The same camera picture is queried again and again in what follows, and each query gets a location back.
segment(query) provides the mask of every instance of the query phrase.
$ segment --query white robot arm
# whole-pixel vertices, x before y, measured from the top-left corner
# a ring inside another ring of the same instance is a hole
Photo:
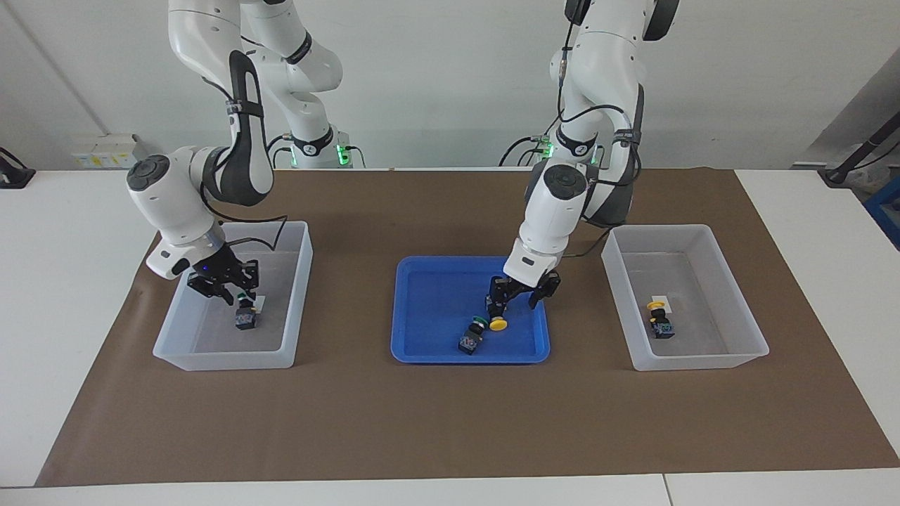
[[[249,51],[264,70],[259,75],[242,49],[241,9],[263,41]],[[148,267],[167,279],[193,267],[192,288],[232,304],[225,285],[255,289],[256,263],[235,258],[208,200],[250,206],[272,189],[263,88],[291,124],[297,158],[338,166],[338,151],[329,149],[337,135],[311,93],[337,87],[342,70],[303,28],[290,0],[170,0],[169,41],[187,67],[227,98],[231,145],[188,146],[141,160],[128,173],[129,193],[162,236]]]
[[[503,272],[491,282],[490,316],[532,292],[531,304],[553,295],[554,269],[580,219],[609,228],[625,221],[640,170],[637,146],[644,115],[638,53],[669,30],[678,0],[570,0],[566,15],[580,26],[574,47],[558,52],[551,75],[561,80],[564,108],[551,138],[553,155],[535,165],[525,220]],[[591,158],[605,114],[616,132],[608,169]]]

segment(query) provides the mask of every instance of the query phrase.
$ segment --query yellow cap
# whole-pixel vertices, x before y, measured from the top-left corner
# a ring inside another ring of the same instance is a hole
[[[507,321],[503,320],[503,318],[498,316],[497,318],[494,318],[493,320],[490,321],[489,327],[491,330],[493,330],[495,332],[499,332],[503,329],[506,329],[507,325],[508,325]]]

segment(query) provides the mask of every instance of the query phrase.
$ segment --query white wall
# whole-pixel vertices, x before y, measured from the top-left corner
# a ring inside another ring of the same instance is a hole
[[[296,1],[344,63],[344,84],[323,100],[371,166],[489,166],[553,118],[547,62],[565,35],[562,0]],[[165,0],[0,2],[109,130],[164,151],[228,141],[221,98],[169,49]],[[683,0],[669,37],[643,56],[645,165],[790,166],[900,45],[896,9],[896,0]],[[94,125],[83,113],[75,125],[48,116],[72,107],[41,91],[5,38],[0,144],[61,166],[59,147],[20,145],[19,133],[61,138]],[[8,86],[20,73],[35,86]],[[274,108],[267,128],[285,129]]]

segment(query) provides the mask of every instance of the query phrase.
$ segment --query gray bin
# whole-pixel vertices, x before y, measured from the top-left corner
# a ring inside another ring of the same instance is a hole
[[[603,264],[638,371],[735,367],[769,354],[762,332],[706,225],[626,225]],[[669,300],[675,336],[657,339],[647,303]]]

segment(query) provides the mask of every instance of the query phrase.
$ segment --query plastic container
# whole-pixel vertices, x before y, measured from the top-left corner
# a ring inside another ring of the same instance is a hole
[[[638,371],[735,367],[769,354],[725,256],[706,225],[613,229],[603,264]],[[657,339],[647,303],[667,297],[675,335]]]
[[[407,364],[536,364],[550,355],[544,303],[532,310],[528,294],[504,314],[509,326],[484,331],[473,355],[457,348],[475,315],[486,317],[492,276],[505,257],[407,257],[397,265],[391,352]]]
[[[225,223],[227,240],[271,239],[279,222]],[[259,260],[257,295],[265,304],[252,330],[234,326],[234,311],[219,297],[207,299],[187,286],[184,273],[175,290],[153,355],[185,371],[277,369],[293,365],[303,303],[310,278],[312,244],[303,221],[284,225],[275,251],[248,242],[233,247],[238,258]]]

